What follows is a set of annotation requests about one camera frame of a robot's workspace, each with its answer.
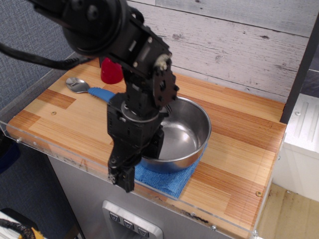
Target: blue cloth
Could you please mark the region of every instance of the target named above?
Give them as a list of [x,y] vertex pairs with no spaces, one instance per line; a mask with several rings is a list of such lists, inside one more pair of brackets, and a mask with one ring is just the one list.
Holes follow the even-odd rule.
[[143,167],[141,164],[138,164],[135,167],[135,179],[178,198],[189,178],[195,171],[195,168],[197,167],[206,148],[207,145],[200,157],[191,166],[176,173],[156,173]]

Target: wooden tabletop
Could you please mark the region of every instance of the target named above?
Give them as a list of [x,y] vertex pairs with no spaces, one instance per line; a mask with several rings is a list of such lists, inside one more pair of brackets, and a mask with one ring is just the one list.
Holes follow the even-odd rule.
[[[212,132],[204,156],[179,200],[143,186],[135,193],[160,199],[166,207],[200,223],[216,225],[235,237],[247,238],[255,228],[286,125],[280,123],[283,103],[176,74],[179,96],[200,104]],[[88,94],[67,89],[68,77],[91,87],[124,92],[122,81],[100,80],[97,60],[80,65],[57,80],[8,124],[12,137],[79,168],[107,175],[113,148],[107,134],[107,105]]]

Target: wooden wall paneling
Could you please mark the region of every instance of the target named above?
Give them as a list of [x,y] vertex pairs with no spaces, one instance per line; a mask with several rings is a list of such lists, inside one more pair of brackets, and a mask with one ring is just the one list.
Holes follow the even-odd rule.
[[286,101],[308,38],[137,2],[130,5],[170,46],[176,71]]
[[127,1],[127,2],[130,3],[131,1],[145,3],[145,4],[149,4],[149,5],[156,5],[156,0],[130,0],[130,1]]
[[318,0],[157,0],[157,6],[309,37]]

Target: red cup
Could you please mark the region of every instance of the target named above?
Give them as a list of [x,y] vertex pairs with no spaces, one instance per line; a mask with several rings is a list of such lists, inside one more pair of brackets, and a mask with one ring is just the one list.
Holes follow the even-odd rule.
[[105,58],[101,65],[101,79],[106,84],[119,83],[123,79],[121,65]]

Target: button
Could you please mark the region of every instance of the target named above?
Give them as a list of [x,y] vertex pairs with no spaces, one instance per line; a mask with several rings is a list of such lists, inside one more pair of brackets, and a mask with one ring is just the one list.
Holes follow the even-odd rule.
[[110,217],[111,217],[111,219],[112,219],[113,221],[115,221],[115,222],[117,222],[117,223],[120,222],[120,217],[119,217],[118,215],[116,215],[116,214],[110,212]]
[[140,228],[140,227],[138,227],[138,230],[139,230],[139,234],[140,234],[140,235],[142,235],[142,236],[144,236],[144,237],[146,237],[146,238],[149,238],[149,237],[150,237],[150,234],[149,234],[148,231],[146,231],[146,230],[144,230],[144,229],[142,229],[142,228]]
[[134,230],[134,224],[130,223],[129,221],[124,220],[124,225],[131,230]]

